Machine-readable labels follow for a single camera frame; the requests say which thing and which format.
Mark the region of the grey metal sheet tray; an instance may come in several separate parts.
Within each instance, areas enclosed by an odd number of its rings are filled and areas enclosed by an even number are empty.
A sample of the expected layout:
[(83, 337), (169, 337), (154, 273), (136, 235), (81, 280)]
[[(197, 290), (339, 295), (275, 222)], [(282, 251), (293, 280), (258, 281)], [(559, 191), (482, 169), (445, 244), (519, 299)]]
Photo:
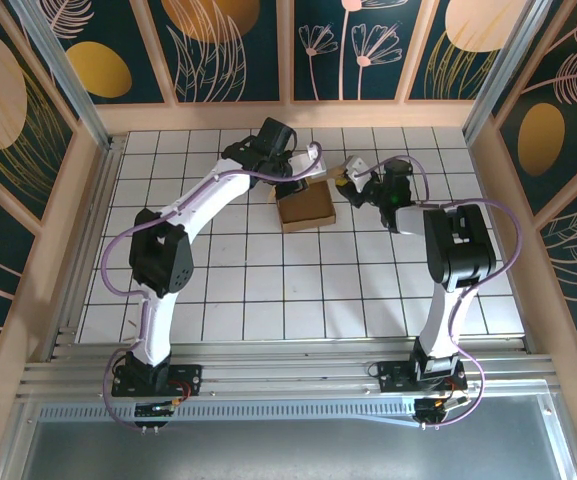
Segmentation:
[(140, 433), (100, 402), (23, 402), (0, 480), (577, 480), (558, 396), (486, 394), (467, 418), (182, 421)]

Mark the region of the brown cardboard paper box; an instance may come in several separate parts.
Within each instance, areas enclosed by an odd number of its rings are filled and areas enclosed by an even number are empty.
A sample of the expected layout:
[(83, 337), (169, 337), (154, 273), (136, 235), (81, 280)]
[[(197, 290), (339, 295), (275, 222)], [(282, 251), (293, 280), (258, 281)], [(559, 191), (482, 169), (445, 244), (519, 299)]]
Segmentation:
[(332, 194), (328, 185), (329, 180), (339, 177), (343, 173), (341, 166), (327, 170), (327, 173), (318, 177), (309, 177), (298, 182), (279, 183), (295, 188), (295, 193), (277, 201), (275, 185), (270, 197), (277, 206), (279, 223), (283, 233), (314, 229), (336, 223), (336, 211), (332, 201)]

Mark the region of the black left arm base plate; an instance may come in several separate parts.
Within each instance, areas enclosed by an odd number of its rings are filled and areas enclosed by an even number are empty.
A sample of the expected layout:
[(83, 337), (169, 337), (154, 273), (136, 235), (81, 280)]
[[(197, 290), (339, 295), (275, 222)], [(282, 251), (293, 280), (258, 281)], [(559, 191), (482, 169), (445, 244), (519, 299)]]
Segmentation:
[(200, 365), (120, 365), (114, 372), (111, 395), (116, 398), (198, 396), (201, 383)]

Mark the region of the aluminium corner post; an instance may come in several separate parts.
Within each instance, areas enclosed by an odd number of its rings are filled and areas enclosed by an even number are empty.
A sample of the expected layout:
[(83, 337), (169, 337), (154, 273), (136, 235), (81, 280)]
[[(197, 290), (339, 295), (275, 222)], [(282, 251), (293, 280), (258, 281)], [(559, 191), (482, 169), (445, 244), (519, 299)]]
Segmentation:
[(62, 86), (64, 93), (97, 145), (109, 151), (111, 136), (89, 94), (83, 88), (61, 43), (46, 22), (40, 7), (32, 0), (9, 0), (9, 2), (19, 20), (27, 27), (30, 38), (34, 41), (42, 58), (53, 69), (57, 82)]
[(497, 55), (462, 128), (464, 140), (468, 147), (473, 145), (503, 89), (525, 57), (531, 42), (547, 17), (552, 1), (527, 0), (522, 8), (517, 22)]

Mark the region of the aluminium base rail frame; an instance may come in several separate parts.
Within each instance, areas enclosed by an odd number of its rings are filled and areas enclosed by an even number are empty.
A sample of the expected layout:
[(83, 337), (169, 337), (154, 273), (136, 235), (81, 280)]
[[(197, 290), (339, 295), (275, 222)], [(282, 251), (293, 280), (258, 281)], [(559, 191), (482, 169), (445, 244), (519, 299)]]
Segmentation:
[[(374, 363), (405, 360), (410, 338), (226, 341), (175, 344), (174, 364), (203, 368), (200, 399), (323, 399), (376, 396)], [(557, 392), (551, 358), (530, 354), (518, 336), (474, 336), (461, 343), (484, 369), (489, 396)], [(24, 367), (17, 401), (77, 402), (101, 398), (113, 344), (69, 344), (47, 363)]]

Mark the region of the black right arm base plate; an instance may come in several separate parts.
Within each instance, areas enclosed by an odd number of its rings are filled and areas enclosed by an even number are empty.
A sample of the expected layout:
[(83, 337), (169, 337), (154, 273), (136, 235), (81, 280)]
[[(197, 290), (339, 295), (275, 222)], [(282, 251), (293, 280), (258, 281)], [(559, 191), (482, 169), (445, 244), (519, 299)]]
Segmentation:
[(448, 376), (418, 380), (410, 361), (382, 361), (377, 363), (376, 378), (382, 393), (450, 393), (453, 389), (466, 391), (467, 377), (463, 363), (458, 360)]

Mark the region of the aluminium side rail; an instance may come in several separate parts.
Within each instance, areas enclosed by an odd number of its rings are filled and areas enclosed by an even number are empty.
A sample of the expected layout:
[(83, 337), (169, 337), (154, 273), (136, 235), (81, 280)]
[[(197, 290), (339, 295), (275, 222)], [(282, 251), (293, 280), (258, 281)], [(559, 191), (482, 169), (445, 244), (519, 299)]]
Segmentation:
[(100, 248), (107, 224), (108, 211), (114, 198), (114, 189), (127, 136), (114, 136), (110, 150), (100, 163), (92, 199), (88, 205), (84, 231), (78, 250), (72, 288), (72, 306), (66, 326), (72, 330), (72, 344), (79, 342), (85, 323), (91, 289), (94, 285)]

